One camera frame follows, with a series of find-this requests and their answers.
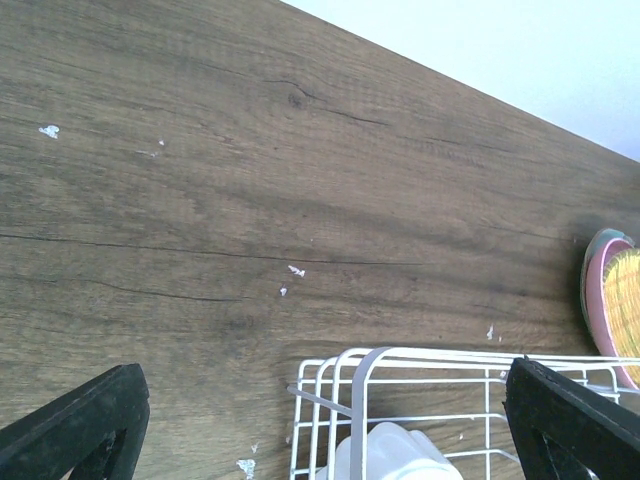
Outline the white wire dish rack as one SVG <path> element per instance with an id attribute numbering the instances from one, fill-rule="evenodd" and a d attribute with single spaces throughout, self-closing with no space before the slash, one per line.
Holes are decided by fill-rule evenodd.
<path id="1" fill-rule="evenodd" d="M 394 423 L 433 442 L 465 479 L 523 474 L 503 402 L 514 353 L 414 347 L 351 348 L 300 363 L 290 479 L 348 476 L 350 449 L 372 447 Z"/>

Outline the white scalloped bowl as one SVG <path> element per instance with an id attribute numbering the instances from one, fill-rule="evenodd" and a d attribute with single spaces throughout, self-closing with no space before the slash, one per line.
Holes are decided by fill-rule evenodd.
<path id="1" fill-rule="evenodd" d="M 421 431 L 392 422 L 367 435 L 367 479 L 456 479 L 460 472 Z"/>

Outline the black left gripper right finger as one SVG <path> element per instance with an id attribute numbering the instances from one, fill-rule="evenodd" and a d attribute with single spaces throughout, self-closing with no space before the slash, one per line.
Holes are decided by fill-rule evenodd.
<path id="1" fill-rule="evenodd" d="M 504 408 L 527 479 L 639 477 L 639 416 L 541 363 L 512 362 Z"/>

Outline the yellow woven bamboo tray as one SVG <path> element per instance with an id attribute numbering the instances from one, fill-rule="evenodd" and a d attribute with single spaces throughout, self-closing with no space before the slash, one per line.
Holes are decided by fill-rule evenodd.
<path id="1" fill-rule="evenodd" d="M 606 265 L 602 292 L 611 344 L 619 357 L 639 358 L 639 250 L 616 254 Z"/>

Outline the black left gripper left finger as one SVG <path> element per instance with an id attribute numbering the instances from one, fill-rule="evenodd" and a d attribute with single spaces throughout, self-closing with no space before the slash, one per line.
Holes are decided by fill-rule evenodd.
<path id="1" fill-rule="evenodd" d="M 131 479 L 149 417 L 141 366 L 115 366 L 2 428 L 1 477 Z"/>

